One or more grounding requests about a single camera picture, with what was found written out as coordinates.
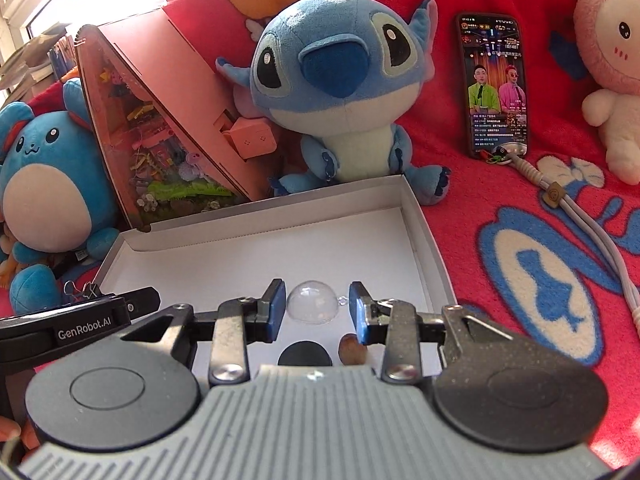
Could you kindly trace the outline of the person's hand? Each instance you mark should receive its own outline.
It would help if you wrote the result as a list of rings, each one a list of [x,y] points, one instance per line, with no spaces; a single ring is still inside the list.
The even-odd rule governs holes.
[[[32,426],[32,422],[26,419],[23,425],[20,425],[13,419],[6,417],[0,417],[0,437],[2,442],[9,441],[14,438],[19,438],[24,447],[29,451],[38,448],[40,442],[36,436],[35,429]]]

